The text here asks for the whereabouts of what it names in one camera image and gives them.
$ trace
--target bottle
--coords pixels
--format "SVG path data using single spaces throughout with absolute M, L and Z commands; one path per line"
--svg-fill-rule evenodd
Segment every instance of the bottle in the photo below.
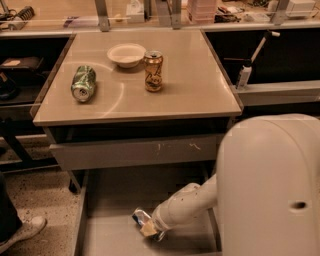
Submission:
M 243 87 L 248 84 L 251 71 L 252 71 L 251 60 L 246 60 L 239 72 L 238 79 L 236 82 L 236 89 L 243 89 Z

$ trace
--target bowl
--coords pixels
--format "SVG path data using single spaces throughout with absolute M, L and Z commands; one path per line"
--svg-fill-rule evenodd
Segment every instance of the bowl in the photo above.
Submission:
M 118 44 L 111 47 L 108 58 L 122 68 L 133 68 L 144 57 L 146 49 L 139 44 Z

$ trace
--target pant leg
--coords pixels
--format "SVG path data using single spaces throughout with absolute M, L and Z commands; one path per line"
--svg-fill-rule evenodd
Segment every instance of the pant leg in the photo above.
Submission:
M 0 172 L 0 242 L 9 239 L 21 225 L 17 210 L 7 194 L 4 176 Z

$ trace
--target box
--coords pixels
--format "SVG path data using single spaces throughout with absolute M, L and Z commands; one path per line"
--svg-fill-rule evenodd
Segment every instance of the box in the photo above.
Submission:
M 286 15 L 288 17 L 306 17 L 309 16 L 315 6 L 312 0 L 290 0 Z
M 217 7 L 216 0 L 189 0 L 187 5 L 188 18 L 195 24 L 214 23 Z
M 136 8 L 132 4 L 127 4 L 126 17 L 128 23 L 144 22 L 144 4 Z

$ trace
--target person's foot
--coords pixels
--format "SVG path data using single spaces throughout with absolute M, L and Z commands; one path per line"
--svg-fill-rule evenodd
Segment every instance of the person's foot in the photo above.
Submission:
M 18 241 L 26 240 L 39 234 L 46 226 L 47 220 L 42 216 L 34 217 L 31 222 L 24 222 L 8 241 L 0 243 L 0 254 L 8 250 Z

